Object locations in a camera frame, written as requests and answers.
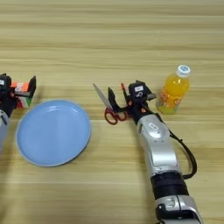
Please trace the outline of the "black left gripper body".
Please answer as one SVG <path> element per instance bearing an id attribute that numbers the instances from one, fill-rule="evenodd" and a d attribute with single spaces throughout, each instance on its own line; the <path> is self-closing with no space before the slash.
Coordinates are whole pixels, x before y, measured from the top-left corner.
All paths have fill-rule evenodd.
<path id="1" fill-rule="evenodd" d="M 13 110 L 17 107 L 17 98 L 12 89 L 3 90 L 0 87 L 0 110 L 7 116 L 11 116 Z"/>

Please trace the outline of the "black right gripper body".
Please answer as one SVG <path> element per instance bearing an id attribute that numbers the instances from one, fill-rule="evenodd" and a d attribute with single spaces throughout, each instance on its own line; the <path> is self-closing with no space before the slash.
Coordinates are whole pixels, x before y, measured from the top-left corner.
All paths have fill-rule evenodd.
<path id="1" fill-rule="evenodd" d="M 134 102 L 130 98 L 128 99 L 127 113 L 129 117 L 133 119 L 135 123 L 147 115 L 151 115 L 152 111 L 149 109 L 147 102 Z"/>

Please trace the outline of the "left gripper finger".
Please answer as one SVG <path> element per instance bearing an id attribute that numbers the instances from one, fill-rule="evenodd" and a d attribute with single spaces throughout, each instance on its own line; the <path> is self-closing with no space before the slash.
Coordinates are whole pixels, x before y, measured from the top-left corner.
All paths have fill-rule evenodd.
<path id="1" fill-rule="evenodd" d="M 33 76 L 29 82 L 18 83 L 14 94 L 20 97 L 32 98 L 36 90 L 36 76 Z"/>

